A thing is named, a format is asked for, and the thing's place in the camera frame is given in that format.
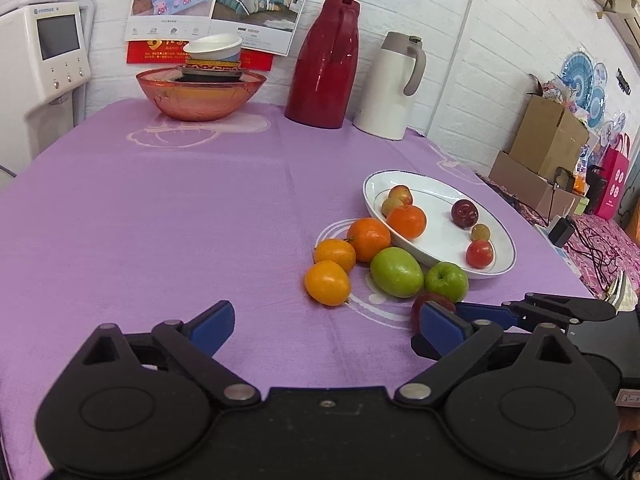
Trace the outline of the upper cardboard box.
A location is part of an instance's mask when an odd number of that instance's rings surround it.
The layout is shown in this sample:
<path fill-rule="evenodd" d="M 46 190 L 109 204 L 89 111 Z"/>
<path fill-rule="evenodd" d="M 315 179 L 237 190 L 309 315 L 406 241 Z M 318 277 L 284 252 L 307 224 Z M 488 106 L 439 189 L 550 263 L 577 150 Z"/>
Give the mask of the upper cardboard box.
<path fill-rule="evenodd" d="M 562 104 L 532 96 L 509 155 L 551 181 L 558 168 L 574 172 L 588 139 L 587 128 Z"/>

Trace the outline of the large orange tangerine front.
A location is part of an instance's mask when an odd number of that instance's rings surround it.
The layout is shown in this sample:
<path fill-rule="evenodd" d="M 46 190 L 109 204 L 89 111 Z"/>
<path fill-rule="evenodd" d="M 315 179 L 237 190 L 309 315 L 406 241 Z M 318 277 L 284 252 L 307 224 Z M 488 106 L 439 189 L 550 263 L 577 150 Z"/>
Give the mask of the large orange tangerine front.
<path fill-rule="evenodd" d="M 407 240 L 420 237 L 427 227 L 425 212 L 414 205 L 402 205 L 393 209 L 386 217 L 387 224 Z"/>

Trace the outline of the red thermos jug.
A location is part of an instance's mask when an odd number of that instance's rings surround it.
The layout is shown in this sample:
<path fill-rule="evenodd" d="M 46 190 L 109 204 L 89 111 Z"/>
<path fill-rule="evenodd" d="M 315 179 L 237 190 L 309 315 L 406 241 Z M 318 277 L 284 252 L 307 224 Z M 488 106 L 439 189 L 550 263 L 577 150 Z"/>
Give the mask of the red thermos jug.
<path fill-rule="evenodd" d="M 357 71 L 359 13 L 357 0 L 324 0 L 297 57 L 286 118 L 341 128 Z"/>

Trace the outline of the brown longan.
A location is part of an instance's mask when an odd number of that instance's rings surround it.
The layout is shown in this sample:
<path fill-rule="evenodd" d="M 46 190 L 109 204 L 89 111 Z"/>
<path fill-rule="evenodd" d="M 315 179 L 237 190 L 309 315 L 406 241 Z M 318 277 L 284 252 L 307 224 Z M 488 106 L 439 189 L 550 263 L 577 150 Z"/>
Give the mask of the brown longan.
<path fill-rule="evenodd" d="M 395 197 L 395 196 L 387 197 L 381 206 L 382 215 L 385 218 L 387 218 L 393 210 L 404 205 L 405 205 L 404 201 L 398 197 Z"/>
<path fill-rule="evenodd" d="M 488 240 L 490 240 L 490 236 L 491 232 L 486 224 L 477 223 L 472 227 L 470 235 L 472 242 L 476 242 L 477 240 L 484 240 L 485 242 L 488 242 Z"/>

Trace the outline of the black power adapter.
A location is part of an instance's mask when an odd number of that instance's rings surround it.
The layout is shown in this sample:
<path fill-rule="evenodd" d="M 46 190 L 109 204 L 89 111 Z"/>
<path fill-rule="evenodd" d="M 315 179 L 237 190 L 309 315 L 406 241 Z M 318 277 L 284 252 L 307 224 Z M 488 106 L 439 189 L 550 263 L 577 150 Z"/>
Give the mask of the black power adapter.
<path fill-rule="evenodd" d="M 554 247 L 562 248 L 574 235 L 575 222 L 570 217 L 558 217 L 552 221 L 548 229 L 548 240 Z"/>

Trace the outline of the orange tangerine back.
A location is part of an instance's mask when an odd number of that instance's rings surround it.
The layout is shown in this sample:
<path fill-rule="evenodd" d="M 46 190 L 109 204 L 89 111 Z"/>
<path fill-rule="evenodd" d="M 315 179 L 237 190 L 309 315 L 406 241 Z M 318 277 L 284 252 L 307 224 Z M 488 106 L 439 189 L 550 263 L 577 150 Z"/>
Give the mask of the orange tangerine back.
<path fill-rule="evenodd" d="M 381 250 L 390 247 L 392 239 L 386 224 L 375 218 L 356 220 L 348 229 L 346 240 L 356 252 L 358 262 L 370 262 Z"/>

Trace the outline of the white power strip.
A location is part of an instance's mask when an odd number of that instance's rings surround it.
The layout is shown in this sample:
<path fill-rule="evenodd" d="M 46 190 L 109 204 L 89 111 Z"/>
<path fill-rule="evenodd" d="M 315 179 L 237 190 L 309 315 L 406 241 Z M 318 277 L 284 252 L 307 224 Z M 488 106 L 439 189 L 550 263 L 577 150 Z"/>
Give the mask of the white power strip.
<path fill-rule="evenodd" d="M 568 252 L 561 248 L 556 247 L 552 244 L 552 241 L 549 240 L 548 232 L 543 226 L 534 226 L 534 229 L 540 234 L 540 236 L 544 239 L 544 241 L 554 250 L 554 252 L 564 261 L 564 263 L 572 270 L 572 272 L 580 278 L 582 276 L 582 272 L 580 272 L 578 266 L 574 263 L 574 261 L 570 258 Z"/>

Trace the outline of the oval green apple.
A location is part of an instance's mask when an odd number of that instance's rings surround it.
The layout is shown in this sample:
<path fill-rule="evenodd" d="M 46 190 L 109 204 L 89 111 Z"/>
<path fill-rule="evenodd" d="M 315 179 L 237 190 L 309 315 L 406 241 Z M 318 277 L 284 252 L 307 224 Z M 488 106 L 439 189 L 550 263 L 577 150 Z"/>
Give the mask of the oval green apple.
<path fill-rule="evenodd" d="M 372 280 L 383 292 L 396 298 L 411 298 L 423 288 L 420 264 L 405 249 L 389 247 L 378 252 L 370 262 Z"/>

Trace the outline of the red cherry tomato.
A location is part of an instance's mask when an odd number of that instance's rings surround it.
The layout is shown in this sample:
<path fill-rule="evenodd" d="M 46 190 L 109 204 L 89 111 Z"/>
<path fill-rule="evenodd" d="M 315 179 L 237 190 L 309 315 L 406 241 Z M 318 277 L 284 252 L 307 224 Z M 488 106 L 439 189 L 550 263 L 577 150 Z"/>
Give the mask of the red cherry tomato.
<path fill-rule="evenodd" d="M 465 253 L 465 261 L 474 269 L 485 269 L 494 261 L 494 248 L 489 240 L 473 240 Z"/>

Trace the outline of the red glass bowl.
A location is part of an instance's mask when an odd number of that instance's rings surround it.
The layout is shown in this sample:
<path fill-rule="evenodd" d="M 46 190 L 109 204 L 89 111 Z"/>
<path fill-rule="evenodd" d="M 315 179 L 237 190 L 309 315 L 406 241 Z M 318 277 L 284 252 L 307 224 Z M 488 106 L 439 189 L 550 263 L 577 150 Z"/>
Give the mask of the red glass bowl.
<path fill-rule="evenodd" d="M 182 122 L 212 122 L 231 115 L 262 88 L 264 75 L 242 70 L 239 77 L 185 75 L 181 66 L 136 75 L 144 95 L 157 109 Z"/>

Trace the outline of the lower cardboard box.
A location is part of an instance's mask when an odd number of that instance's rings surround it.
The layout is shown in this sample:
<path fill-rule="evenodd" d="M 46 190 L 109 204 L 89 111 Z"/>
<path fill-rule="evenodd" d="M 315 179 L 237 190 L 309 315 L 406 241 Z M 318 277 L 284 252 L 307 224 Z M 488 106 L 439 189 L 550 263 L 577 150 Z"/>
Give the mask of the lower cardboard box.
<path fill-rule="evenodd" d="M 506 152 L 498 153 L 488 178 L 520 202 L 531 206 L 546 220 L 572 214 L 582 199 L 582 196 L 568 192 L 561 185 L 538 176 Z"/>

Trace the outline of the red yellow peach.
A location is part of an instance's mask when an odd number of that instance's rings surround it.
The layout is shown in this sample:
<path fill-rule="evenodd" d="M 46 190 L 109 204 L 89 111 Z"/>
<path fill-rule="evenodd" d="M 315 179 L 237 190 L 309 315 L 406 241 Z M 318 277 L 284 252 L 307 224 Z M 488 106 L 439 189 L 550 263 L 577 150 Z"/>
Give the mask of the red yellow peach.
<path fill-rule="evenodd" d="M 407 185 L 395 185 L 388 192 L 388 197 L 394 200 L 400 200 L 404 205 L 412 205 L 413 197 Z"/>

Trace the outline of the round green apple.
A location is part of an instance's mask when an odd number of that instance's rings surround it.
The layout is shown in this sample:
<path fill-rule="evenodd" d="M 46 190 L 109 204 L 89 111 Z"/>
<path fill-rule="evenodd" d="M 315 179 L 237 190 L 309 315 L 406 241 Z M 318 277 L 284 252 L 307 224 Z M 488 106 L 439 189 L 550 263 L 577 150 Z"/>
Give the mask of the round green apple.
<path fill-rule="evenodd" d="M 468 294 L 469 279 L 460 266 L 439 262 L 424 274 L 424 288 L 455 304 L 463 301 Z"/>

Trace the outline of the small yellow orange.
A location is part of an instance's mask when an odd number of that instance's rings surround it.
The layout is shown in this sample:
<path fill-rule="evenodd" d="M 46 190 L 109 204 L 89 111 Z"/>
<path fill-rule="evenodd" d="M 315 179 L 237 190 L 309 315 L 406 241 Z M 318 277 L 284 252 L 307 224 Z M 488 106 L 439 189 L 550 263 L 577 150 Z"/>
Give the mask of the small yellow orange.
<path fill-rule="evenodd" d="M 350 281 L 346 271 L 331 260 L 315 263 L 304 276 L 306 292 L 326 307 L 338 307 L 348 299 Z"/>
<path fill-rule="evenodd" d="M 328 238 L 314 248 L 314 263 L 332 261 L 349 273 L 356 266 L 355 248 L 346 240 Z"/>

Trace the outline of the blue paper fans decoration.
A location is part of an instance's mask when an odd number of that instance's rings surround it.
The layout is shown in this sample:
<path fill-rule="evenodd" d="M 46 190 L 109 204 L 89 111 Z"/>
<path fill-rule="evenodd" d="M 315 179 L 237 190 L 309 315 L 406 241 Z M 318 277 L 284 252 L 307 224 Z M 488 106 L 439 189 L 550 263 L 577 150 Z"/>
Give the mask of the blue paper fans decoration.
<path fill-rule="evenodd" d="M 561 103 L 591 131 L 622 133 L 627 116 L 608 108 L 608 69 L 584 51 L 574 51 L 558 75 Z"/>

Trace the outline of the bedding calendar poster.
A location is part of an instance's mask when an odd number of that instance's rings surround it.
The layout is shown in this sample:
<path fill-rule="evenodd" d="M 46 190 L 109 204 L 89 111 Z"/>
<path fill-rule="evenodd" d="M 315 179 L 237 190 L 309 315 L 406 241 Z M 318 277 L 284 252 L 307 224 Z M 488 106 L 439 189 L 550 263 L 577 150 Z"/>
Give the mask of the bedding calendar poster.
<path fill-rule="evenodd" d="M 287 56 L 306 0 L 131 0 L 129 64 L 175 63 L 187 42 L 238 35 L 244 49 Z"/>

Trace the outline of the purple tablecloth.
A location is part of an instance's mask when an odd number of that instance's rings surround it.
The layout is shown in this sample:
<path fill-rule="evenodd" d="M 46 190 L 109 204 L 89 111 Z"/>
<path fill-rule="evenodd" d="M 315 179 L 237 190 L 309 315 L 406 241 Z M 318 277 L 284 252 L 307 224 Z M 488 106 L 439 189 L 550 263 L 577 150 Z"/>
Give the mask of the purple tablecloth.
<path fill-rule="evenodd" d="M 354 299 L 326 309 L 303 288 L 318 237 L 366 215 L 363 180 L 424 174 L 490 210 L 516 263 L 475 281 L 481 304 L 585 286 L 472 170 L 416 133 L 388 142 L 351 126 L 308 128 L 250 103 L 218 124 L 165 119 L 143 100 L 87 118 L 1 193 L 1 431 L 17 479 L 49 465 L 37 408 L 99 324 L 146 333 L 231 301 L 235 331 L 218 360 L 260 390 L 396 388 L 426 367 L 403 302 L 352 274 Z"/>

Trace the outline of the pink shopping bag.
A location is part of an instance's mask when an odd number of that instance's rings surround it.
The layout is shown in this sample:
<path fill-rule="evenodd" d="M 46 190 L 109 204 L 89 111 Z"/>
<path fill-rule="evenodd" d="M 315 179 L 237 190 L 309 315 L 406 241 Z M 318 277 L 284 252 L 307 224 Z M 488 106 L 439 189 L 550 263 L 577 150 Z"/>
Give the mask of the pink shopping bag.
<path fill-rule="evenodd" d="M 621 133 L 614 145 L 610 145 L 602 159 L 601 176 L 606 185 L 598 201 L 594 214 L 604 220 L 611 220 L 623 196 L 629 169 L 630 137 Z"/>

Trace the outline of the stack of small bowls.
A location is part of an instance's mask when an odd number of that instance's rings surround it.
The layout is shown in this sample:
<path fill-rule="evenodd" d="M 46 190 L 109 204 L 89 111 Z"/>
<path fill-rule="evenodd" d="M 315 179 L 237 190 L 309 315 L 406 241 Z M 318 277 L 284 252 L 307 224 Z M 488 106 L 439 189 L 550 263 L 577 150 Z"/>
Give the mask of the stack of small bowls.
<path fill-rule="evenodd" d="M 189 41 L 184 47 L 186 60 L 180 67 L 183 82 L 235 82 L 242 76 L 240 54 L 243 39 L 218 34 Z"/>

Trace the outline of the white thermos jug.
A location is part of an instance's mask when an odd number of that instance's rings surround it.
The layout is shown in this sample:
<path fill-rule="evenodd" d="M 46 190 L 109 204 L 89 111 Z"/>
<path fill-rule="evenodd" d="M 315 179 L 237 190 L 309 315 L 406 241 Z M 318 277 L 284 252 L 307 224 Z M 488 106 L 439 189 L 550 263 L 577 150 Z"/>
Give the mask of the white thermos jug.
<path fill-rule="evenodd" d="M 419 36 L 389 32 L 364 80 L 354 126 L 371 136 L 402 140 L 426 66 Z"/>

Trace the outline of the cardboard box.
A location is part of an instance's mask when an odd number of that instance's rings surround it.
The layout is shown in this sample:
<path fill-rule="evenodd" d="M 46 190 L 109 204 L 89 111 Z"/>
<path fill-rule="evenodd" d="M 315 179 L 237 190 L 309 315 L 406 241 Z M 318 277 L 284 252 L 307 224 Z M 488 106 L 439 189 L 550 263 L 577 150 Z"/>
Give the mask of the cardboard box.
<path fill-rule="evenodd" d="M 572 214 L 582 199 L 582 196 L 568 192 L 561 185 L 538 176 L 506 152 L 498 153 L 488 178 L 520 202 L 531 206 L 546 220 Z"/>
<path fill-rule="evenodd" d="M 562 104 L 532 96 L 509 155 L 551 181 L 558 168 L 574 172 L 588 139 L 587 128 Z"/>

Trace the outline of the white water dispenser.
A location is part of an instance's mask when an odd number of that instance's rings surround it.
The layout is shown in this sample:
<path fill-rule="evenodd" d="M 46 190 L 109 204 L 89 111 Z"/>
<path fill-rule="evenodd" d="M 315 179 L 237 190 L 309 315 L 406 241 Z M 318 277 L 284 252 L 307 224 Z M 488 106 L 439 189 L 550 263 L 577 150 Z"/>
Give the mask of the white water dispenser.
<path fill-rule="evenodd" d="M 25 170 L 75 127 L 74 92 L 91 77 L 80 5 L 1 0 L 1 171 Z"/>

